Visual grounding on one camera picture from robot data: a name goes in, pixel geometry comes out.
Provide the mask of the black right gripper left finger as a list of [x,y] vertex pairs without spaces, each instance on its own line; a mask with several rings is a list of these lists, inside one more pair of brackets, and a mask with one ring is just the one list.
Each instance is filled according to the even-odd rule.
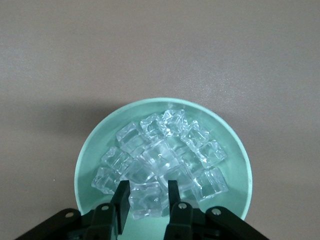
[[18,237],[19,240],[116,240],[124,231],[130,204],[130,182],[122,180],[110,202],[88,213],[66,208]]

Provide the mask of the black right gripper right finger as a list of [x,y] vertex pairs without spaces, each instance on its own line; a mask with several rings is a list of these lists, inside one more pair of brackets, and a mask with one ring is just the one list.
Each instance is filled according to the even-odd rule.
[[168,181],[166,240],[266,240],[267,237],[222,206],[202,212],[182,201],[178,182]]

